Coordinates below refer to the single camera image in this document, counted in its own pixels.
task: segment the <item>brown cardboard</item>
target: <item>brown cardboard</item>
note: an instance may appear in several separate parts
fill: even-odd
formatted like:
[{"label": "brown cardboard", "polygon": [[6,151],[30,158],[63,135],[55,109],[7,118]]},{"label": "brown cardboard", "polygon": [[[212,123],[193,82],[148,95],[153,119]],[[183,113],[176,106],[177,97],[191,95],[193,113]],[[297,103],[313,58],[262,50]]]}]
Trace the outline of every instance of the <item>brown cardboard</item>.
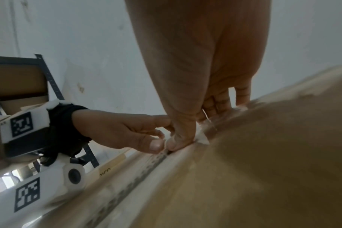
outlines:
[{"label": "brown cardboard", "polygon": [[47,79],[38,66],[0,64],[0,105],[7,115],[47,101]]}]

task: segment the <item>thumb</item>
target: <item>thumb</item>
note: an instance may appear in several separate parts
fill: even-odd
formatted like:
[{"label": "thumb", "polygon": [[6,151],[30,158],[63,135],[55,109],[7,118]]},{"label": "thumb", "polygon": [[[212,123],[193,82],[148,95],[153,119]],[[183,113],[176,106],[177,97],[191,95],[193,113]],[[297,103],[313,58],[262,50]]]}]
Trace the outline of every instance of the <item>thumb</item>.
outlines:
[{"label": "thumb", "polygon": [[163,139],[154,138],[142,133],[129,132],[124,140],[127,142],[126,147],[149,154],[158,154],[165,148],[165,141]]},{"label": "thumb", "polygon": [[167,140],[166,149],[176,151],[182,149],[194,141],[196,133],[196,120],[188,120],[174,123],[175,134]]}]

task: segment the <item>hand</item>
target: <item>hand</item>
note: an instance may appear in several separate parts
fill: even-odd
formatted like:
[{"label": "hand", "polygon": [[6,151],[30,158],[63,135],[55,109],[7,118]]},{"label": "hand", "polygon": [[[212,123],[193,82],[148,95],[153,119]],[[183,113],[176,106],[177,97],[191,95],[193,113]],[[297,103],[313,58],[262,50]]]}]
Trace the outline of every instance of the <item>hand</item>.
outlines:
[{"label": "hand", "polygon": [[146,67],[175,135],[193,142],[196,121],[250,100],[268,36],[270,0],[126,0]]},{"label": "hand", "polygon": [[82,135],[101,145],[115,149],[131,147],[151,154],[157,154],[164,149],[165,135],[156,128],[164,127],[171,132],[174,131],[170,118],[165,115],[77,110],[72,114],[72,121]]}]

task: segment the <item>black metal rack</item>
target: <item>black metal rack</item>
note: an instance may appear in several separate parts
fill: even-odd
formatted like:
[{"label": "black metal rack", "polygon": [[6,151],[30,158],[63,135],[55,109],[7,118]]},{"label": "black metal rack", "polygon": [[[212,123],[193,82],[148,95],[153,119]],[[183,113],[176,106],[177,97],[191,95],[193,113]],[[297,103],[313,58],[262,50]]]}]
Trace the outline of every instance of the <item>black metal rack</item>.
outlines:
[{"label": "black metal rack", "polygon": [[[54,93],[56,94],[56,97],[59,100],[65,100],[60,89],[58,88],[55,80],[53,79],[53,76],[51,75],[50,70],[48,69],[46,62],[44,61],[42,55],[40,54],[35,54],[36,58],[18,58],[18,57],[1,57],[0,56],[0,64],[7,64],[7,65],[35,65],[40,68],[42,73],[44,74],[45,78],[47,81],[50,83]],[[99,166],[99,163],[93,154],[91,148],[86,145],[84,147],[84,150],[86,152],[85,156],[82,156],[83,159],[85,159],[87,162],[91,162],[93,167]],[[35,162],[33,163],[36,170],[39,172],[39,163]]]}]

